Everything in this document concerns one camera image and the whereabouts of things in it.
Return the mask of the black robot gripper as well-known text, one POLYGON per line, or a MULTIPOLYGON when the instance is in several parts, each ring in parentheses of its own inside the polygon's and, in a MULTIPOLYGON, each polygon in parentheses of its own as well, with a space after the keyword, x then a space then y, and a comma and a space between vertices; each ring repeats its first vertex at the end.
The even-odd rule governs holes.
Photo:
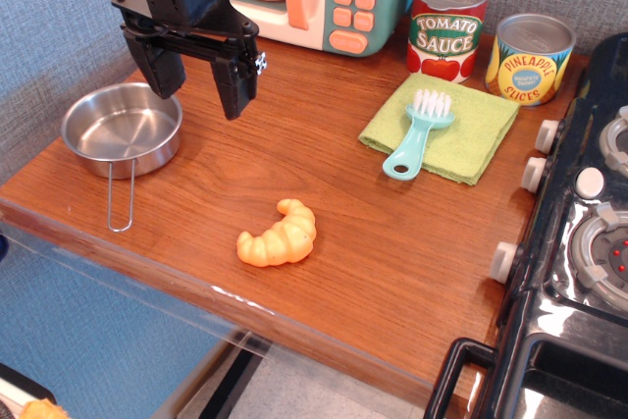
POLYGON ((256 23, 231 0, 112 0, 123 35, 152 91, 166 99, 185 81, 180 54, 217 54, 211 68, 225 117, 237 119, 256 97, 256 23))

